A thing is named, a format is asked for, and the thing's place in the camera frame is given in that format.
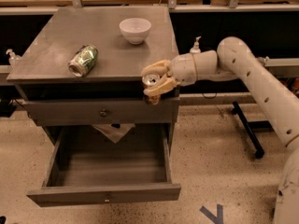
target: white bowl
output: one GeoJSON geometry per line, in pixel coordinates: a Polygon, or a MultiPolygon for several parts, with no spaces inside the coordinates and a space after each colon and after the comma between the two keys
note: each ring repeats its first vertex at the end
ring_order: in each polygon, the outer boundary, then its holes
{"type": "Polygon", "coordinates": [[[134,45],[142,43],[147,38],[150,27],[151,23],[148,20],[140,18],[126,19],[120,23],[123,37],[134,45]]]}

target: gray desk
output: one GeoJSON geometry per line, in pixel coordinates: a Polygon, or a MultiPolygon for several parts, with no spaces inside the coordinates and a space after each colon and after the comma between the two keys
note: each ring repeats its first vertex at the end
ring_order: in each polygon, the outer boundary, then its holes
{"type": "Polygon", "coordinates": [[[169,152],[178,90],[147,105],[140,76],[143,67],[177,55],[165,7],[59,9],[7,78],[55,145],[42,189],[27,196],[41,206],[177,200],[169,152]],[[119,30],[131,17],[152,23],[138,46],[119,30]],[[86,77],[75,77],[67,63],[85,44],[98,48],[98,61],[86,77]],[[123,123],[135,128],[118,144],[92,126],[123,123]]]}

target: floor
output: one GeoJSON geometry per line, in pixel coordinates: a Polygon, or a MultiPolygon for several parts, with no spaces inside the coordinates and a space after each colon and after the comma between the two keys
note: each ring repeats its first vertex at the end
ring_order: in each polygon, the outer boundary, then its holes
{"type": "Polygon", "coordinates": [[[171,168],[182,190],[178,201],[41,208],[26,197],[39,189],[53,145],[18,108],[0,118],[0,216],[7,224],[60,223],[272,223],[286,149],[275,133],[258,133],[265,155],[254,149],[233,99],[249,120],[264,119],[248,94],[213,94],[181,99],[171,168]]]}

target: drawer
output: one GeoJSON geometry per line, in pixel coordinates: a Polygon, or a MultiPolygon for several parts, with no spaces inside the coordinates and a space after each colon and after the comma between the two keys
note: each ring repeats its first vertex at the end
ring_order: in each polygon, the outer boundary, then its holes
{"type": "Polygon", "coordinates": [[[142,99],[52,100],[24,102],[38,126],[88,125],[100,123],[174,122],[179,98],[168,98],[157,105],[142,99]]]}
{"type": "Polygon", "coordinates": [[[174,201],[163,124],[136,124],[119,143],[92,126],[65,126],[42,189],[27,196],[40,206],[174,201]]]}

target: white bottle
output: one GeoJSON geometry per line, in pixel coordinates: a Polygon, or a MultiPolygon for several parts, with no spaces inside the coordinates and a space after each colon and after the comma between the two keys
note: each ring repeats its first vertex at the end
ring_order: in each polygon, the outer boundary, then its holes
{"type": "Polygon", "coordinates": [[[195,54],[195,53],[200,53],[201,50],[199,49],[199,39],[201,38],[201,36],[197,36],[194,42],[193,47],[190,49],[190,53],[191,54],[195,54]]]}
{"type": "Polygon", "coordinates": [[[13,50],[12,49],[8,49],[7,50],[7,55],[9,54],[9,63],[10,63],[10,65],[13,67],[15,64],[16,64],[16,60],[19,60],[19,58],[21,57],[21,56],[19,56],[19,55],[16,55],[16,53],[15,52],[13,52],[13,50]]]}

